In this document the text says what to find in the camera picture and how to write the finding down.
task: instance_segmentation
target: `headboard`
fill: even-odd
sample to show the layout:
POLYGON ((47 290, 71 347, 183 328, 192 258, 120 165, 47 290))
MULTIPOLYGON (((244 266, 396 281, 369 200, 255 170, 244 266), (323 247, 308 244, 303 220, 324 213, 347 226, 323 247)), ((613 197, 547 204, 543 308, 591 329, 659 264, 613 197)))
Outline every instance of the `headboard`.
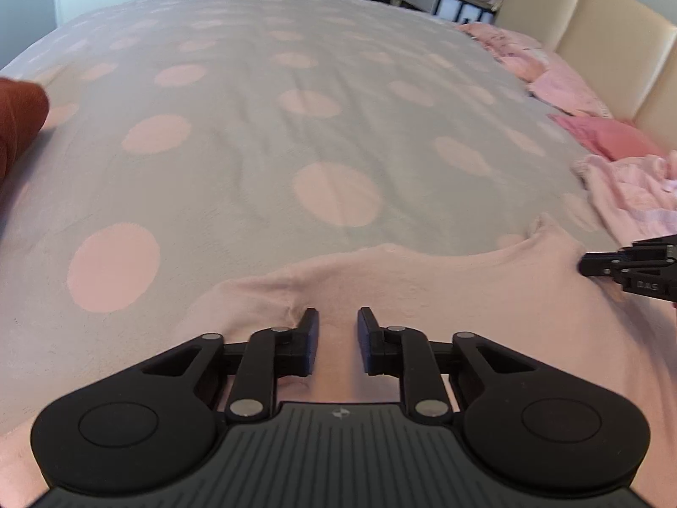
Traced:
POLYGON ((505 0, 496 25, 554 49, 607 103, 677 149, 677 26, 636 0, 505 0))

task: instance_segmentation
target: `screw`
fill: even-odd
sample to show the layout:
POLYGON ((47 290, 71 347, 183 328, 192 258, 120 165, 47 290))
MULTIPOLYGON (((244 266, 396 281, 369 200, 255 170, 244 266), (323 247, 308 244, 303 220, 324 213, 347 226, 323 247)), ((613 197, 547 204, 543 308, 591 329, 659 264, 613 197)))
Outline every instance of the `screw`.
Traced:
POLYGON ((239 417, 255 417, 263 410, 263 404, 255 399, 238 399, 230 404, 230 412, 239 417))
POLYGON ((449 406, 446 403, 436 399, 426 399, 419 401, 414 407, 416 412, 424 417, 441 417, 449 412, 449 406))

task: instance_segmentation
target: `pink fabric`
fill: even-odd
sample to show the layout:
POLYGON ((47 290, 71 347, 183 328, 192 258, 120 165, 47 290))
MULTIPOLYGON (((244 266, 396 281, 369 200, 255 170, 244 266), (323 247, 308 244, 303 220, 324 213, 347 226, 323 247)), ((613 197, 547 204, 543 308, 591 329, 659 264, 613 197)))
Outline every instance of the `pink fabric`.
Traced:
POLYGON ((573 165, 613 237, 636 240, 677 234, 677 152, 610 162, 590 155, 573 165))
POLYGON ((654 154, 666 157, 668 152, 656 145, 642 130, 621 121, 592 116, 549 114, 588 151, 609 160, 654 154))
POLYGON ((555 52, 544 50, 530 36, 483 23, 458 29, 479 41, 507 70, 529 85, 541 101, 573 116, 611 118, 611 111, 580 74, 555 52))
MULTIPOLYGON (((168 331, 167 347, 207 331, 246 341, 258 329, 320 315, 316 369, 280 381, 280 400, 394 401, 397 381, 366 376, 357 310, 411 326, 433 341, 470 330, 625 395, 651 425, 634 488, 658 508, 677 504, 677 344, 674 310, 647 317, 644 298, 576 271, 583 247, 543 217, 530 238, 487 254, 429 256, 395 245, 316 257, 265 276, 228 280, 202 295, 168 331)), ((30 460, 28 425, 0 443, 0 503, 21 508, 44 489, 30 460)))

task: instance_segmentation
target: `dark pink pillow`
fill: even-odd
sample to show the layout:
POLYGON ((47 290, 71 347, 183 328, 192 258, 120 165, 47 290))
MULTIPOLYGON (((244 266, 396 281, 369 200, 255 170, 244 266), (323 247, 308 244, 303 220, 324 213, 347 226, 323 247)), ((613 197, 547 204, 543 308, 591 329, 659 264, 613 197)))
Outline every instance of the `dark pink pillow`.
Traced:
POLYGON ((668 155, 666 150, 656 145, 644 132, 613 118, 558 114, 548 116, 573 135, 588 151, 609 160, 647 154, 662 157, 668 155))

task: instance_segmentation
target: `gray bedsheet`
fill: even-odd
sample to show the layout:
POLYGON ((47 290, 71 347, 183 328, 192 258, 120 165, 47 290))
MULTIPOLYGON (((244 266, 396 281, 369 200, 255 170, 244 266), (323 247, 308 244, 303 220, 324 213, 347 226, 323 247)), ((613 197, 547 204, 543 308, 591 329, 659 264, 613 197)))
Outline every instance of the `gray bedsheet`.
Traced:
POLYGON ((0 433, 164 347, 226 278, 385 242, 491 251, 544 211, 613 246, 570 172, 583 148, 424 14, 144 0, 3 74, 45 84, 52 113, 1 192, 0 433))

